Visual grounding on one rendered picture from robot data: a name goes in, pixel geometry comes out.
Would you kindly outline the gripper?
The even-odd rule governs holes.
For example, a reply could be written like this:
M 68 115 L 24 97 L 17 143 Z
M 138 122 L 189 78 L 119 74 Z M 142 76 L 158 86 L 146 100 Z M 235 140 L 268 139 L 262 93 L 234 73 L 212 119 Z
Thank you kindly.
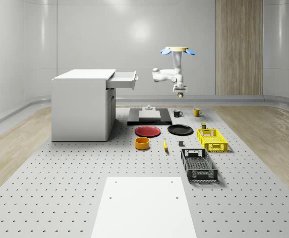
M 175 84 L 173 86 L 173 92 L 174 93 L 186 93 L 187 92 L 187 86 L 185 85 L 182 85 L 182 84 Z

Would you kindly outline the black plate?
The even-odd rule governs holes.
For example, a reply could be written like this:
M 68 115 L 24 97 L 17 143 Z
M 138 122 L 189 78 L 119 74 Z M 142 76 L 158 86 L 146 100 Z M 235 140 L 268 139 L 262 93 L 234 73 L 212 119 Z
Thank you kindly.
M 173 124 L 168 127 L 168 132 L 174 135 L 186 136 L 193 133 L 193 129 L 183 124 Z

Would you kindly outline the red plate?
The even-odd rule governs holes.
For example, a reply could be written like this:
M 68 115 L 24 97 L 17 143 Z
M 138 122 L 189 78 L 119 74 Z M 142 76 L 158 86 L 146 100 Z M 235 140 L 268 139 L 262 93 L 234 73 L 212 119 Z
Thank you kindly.
M 135 129 L 135 133 L 141 137 L 156 137 L 160 135 L 161 131 L 155 126 L 140 126 Z

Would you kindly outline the yellow basket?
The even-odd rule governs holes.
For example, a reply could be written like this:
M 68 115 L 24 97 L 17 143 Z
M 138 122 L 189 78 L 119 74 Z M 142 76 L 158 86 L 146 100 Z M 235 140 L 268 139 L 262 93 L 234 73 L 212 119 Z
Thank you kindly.
M 228 150 L 228 142 L 217 129 L 197 129 L 197 138 L 208 151 Z

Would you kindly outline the yellow bowl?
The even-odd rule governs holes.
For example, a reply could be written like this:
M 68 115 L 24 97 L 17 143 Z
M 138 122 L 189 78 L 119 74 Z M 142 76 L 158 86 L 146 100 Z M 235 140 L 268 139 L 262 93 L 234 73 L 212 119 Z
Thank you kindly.
M 138 137 L 135 139 L 135 148 L 139 150 L 146 150 L 150 147 L 150 139 L 147 137 Z

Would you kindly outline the dark grey basket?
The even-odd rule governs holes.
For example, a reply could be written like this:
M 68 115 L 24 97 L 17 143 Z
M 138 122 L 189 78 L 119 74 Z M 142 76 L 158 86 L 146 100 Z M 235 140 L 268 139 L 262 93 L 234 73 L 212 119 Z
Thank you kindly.
M 218 169 L 206 149 L 181 149 L 181 159 L 189 180 L 218 180 Z

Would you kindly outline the white cabinet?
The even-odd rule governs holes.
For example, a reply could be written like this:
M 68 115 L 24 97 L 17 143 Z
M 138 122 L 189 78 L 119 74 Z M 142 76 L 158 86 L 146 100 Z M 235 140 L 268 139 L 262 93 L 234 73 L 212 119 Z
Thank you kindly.
M 115 69 L 74 69 L 52 80 L 52 140 L 106 141 L 106 81 Z

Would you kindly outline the white board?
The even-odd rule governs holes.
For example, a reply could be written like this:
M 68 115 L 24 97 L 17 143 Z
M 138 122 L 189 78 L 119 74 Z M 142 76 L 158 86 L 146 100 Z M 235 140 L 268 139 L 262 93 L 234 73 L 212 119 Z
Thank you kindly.
M 196 238 L 180 177 L 108 177 L 91 238 Z

